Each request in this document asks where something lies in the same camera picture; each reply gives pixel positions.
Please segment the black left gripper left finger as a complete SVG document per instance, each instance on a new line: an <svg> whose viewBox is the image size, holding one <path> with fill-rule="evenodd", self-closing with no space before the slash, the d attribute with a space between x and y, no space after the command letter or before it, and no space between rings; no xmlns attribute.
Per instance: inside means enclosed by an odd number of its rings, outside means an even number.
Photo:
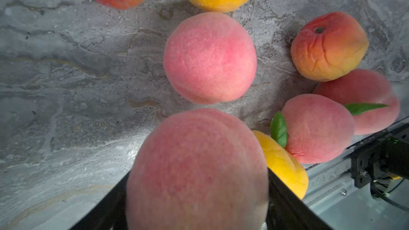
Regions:
<svg viewBox="0 0 409 230"><path fill-rule="evenodd" d="M125 215L128 172L71 230L127 230Z"/></svg>

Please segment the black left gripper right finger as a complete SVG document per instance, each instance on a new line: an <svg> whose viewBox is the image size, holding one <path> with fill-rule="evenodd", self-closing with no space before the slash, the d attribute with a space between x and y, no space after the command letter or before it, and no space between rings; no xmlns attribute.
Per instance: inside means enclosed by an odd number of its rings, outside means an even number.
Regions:
<svg viewBox="0 0 409 230"><path fill-rule="evenodd" d="M268 230L330 230L270 169Z"/></svg>

